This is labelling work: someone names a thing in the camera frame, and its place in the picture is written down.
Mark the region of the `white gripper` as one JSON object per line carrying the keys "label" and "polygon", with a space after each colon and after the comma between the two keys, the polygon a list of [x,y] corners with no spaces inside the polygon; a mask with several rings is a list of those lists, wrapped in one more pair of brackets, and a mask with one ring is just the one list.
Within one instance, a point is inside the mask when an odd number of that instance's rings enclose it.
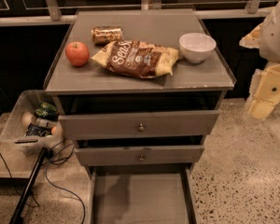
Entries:
{"label": "white gripper", "polygon": [[267,63],[264,70],[257,69],[251,79],[243,118],[257,124],[266,120],[280,103],[280,0],[262,24],[241,38],[239,45],[259,48],[262,58],[274,62]]}

